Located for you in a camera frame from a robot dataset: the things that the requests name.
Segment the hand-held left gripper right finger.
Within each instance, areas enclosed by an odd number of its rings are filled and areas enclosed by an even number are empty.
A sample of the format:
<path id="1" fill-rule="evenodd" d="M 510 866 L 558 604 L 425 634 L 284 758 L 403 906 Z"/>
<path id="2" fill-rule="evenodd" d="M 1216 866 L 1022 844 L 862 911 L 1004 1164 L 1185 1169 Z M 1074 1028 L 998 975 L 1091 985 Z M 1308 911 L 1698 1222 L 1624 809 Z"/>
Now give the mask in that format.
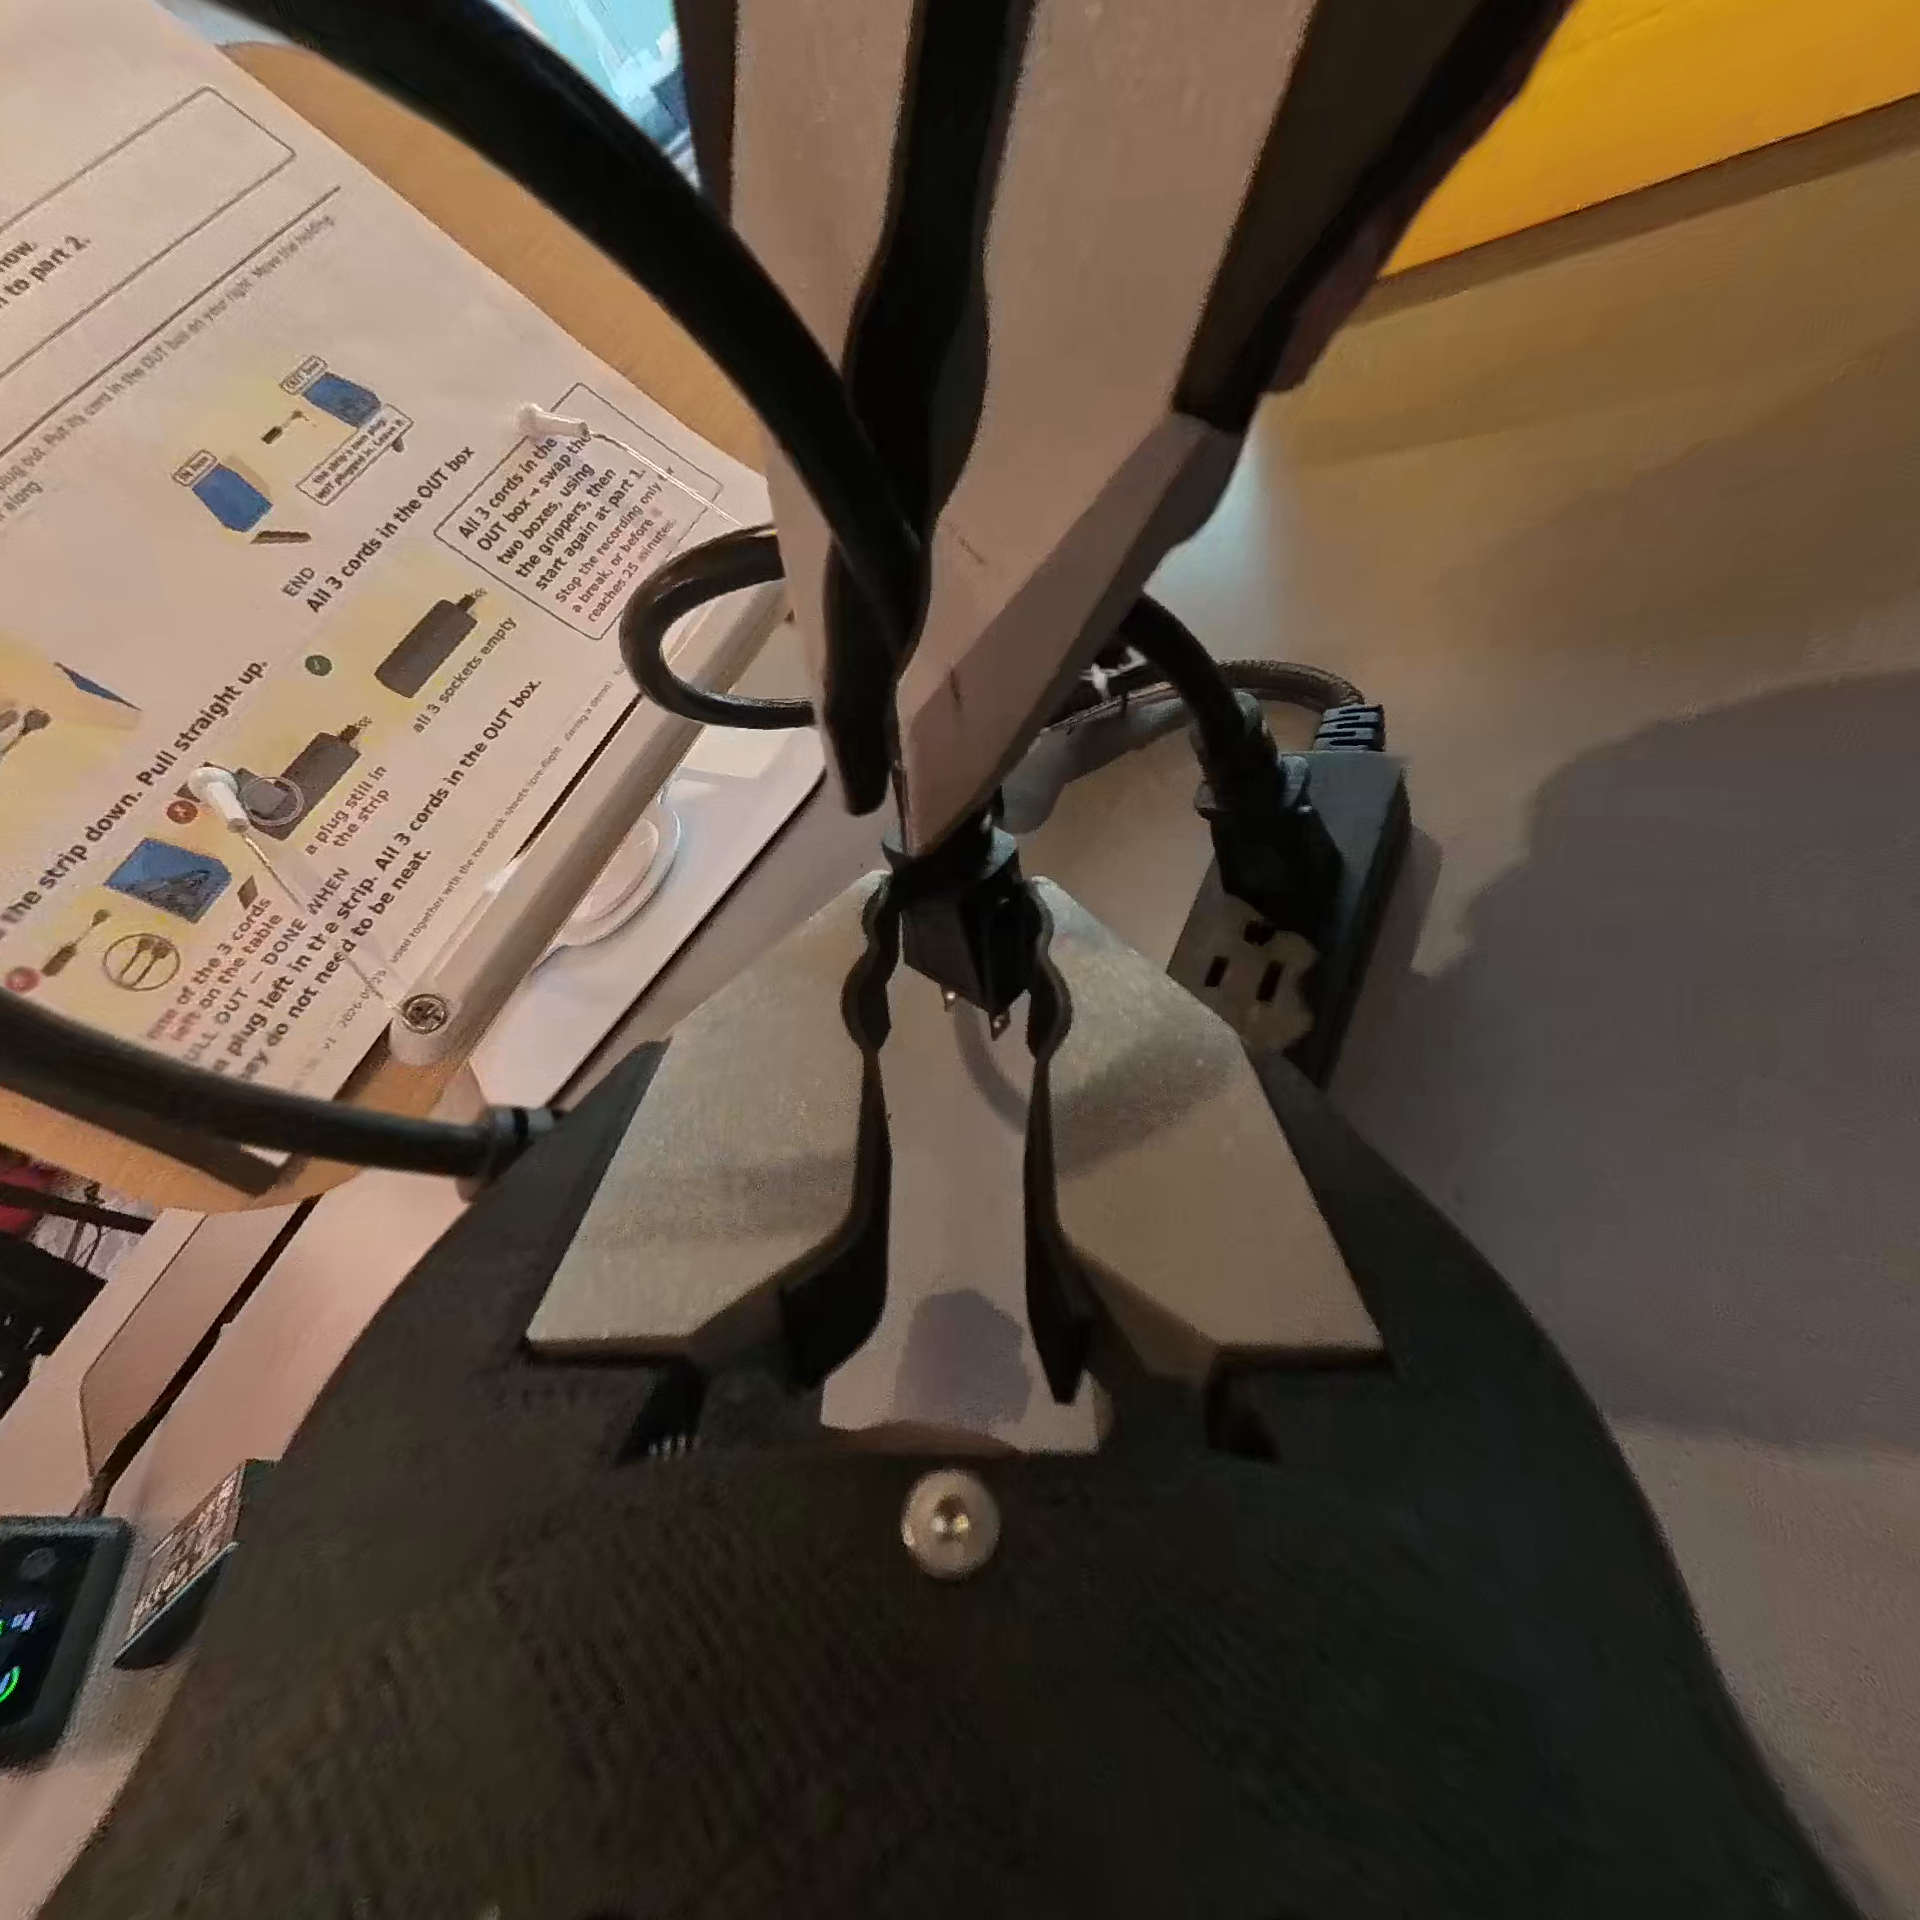
<path id="1" fill-rule="evenodd" d="M 1038 879 L 1066 1033 L 1035 1068 L 1062 1247 L 1141 1365 L 1370 1362 L 1377 1320 L 1221 1015 Z"/>

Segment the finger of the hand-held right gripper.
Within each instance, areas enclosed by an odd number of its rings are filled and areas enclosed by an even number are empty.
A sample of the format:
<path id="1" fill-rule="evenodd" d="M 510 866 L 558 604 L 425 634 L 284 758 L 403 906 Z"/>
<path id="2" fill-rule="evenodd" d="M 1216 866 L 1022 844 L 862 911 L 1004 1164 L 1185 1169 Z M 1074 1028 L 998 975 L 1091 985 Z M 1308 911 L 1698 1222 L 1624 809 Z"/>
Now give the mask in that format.
<path id="1" fill-rule="evenodd" d="M 984 240 L 988 374 L 897 692 L 931 852 L 1225 485 L 1178 385 L 1308 2 L 1035 4 Z"/>
<path id="2" fill-rule="evenodd" d="M 913 535 L 876 614 L 798 456 L 769 448 L 785 577 L 853 809 L 961 818 L 965 777 L 906 713 L 933 526 L 965 466 L 965 7 L 738 4 L 729 214 L 836 374 Z"/>

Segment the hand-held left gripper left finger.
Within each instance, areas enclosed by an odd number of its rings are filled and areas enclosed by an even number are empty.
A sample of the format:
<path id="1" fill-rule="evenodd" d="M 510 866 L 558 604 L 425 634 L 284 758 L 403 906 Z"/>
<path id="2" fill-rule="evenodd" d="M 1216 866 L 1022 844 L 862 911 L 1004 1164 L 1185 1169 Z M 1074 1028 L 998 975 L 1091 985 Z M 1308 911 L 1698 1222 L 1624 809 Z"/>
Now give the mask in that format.
<path id="1" fill-rule="evenodd" d="M 869 872 L 678 1024 L 525 1330 L 545 1357 L 780 1351 L 821 1384 L 886 1292 L 880 1050 L 899 927 Z"/>

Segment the black power strip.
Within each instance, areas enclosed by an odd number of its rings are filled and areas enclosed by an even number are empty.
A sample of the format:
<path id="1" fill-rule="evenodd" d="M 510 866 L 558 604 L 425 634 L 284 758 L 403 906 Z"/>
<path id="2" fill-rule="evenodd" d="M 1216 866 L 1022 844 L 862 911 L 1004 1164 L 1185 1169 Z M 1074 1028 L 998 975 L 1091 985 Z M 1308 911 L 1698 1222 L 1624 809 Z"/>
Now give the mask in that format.
<path id="1" fill-rule="evenodd" d="M 1251 1050 L 1328 1089 L 1403 872 L 1408 786 L 1381 704 L 1328 708 L 1281 774 L 1276 820 L 1210 825 L 1168 973 Z"/>

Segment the yellow box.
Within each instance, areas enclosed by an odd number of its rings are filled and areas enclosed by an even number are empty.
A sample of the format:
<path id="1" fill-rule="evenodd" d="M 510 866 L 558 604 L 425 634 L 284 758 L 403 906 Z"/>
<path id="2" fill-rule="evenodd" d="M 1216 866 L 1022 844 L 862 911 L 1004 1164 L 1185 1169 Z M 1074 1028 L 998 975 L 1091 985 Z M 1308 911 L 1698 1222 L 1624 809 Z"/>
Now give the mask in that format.
<path id="1" fill-rule="evenodd" d="M 1916 2 L 1578 2 L 1384 276 L 1916 90 Z"/>

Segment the printed instruction sheet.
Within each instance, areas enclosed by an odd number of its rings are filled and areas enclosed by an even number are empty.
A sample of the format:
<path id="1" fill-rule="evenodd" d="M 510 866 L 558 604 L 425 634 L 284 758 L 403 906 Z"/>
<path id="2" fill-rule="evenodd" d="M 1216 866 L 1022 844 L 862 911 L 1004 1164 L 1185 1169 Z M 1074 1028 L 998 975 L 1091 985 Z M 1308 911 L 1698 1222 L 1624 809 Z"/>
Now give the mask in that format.
<path id="1" fill-rule="evenodd" d="M 766 490 L 157 4 L 3 29 L 4 990 L 337 1095 Z"/>

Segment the small black device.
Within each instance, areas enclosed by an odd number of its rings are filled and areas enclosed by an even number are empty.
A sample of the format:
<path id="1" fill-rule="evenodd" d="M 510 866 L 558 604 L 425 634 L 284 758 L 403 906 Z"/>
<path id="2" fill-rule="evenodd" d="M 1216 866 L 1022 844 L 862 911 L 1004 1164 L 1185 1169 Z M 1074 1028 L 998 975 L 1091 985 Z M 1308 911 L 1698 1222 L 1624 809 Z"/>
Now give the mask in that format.
<path id="1" fill-rule="evenodd" d="M 262 1471 L 273 1471 L 269 1461 L 242 1461 L 156 1543 L 134 1585 L 125 1636 L 113 1655 L 115 1668 L 169 1664 L 195 1639 L 242 1541 Z"/>

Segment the black device with screen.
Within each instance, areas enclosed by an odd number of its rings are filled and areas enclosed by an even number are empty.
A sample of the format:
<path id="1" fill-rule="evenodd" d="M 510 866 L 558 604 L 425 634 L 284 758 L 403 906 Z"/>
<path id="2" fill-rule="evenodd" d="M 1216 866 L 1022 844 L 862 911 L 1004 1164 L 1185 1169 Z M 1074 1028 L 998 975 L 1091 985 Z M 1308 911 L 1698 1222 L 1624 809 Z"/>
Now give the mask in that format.
<path id="1" fill-rule="evenodd" d="M 116 1517 L 3 1517 L 3 1766 L 64 1736 L 133 1528 Z"/>

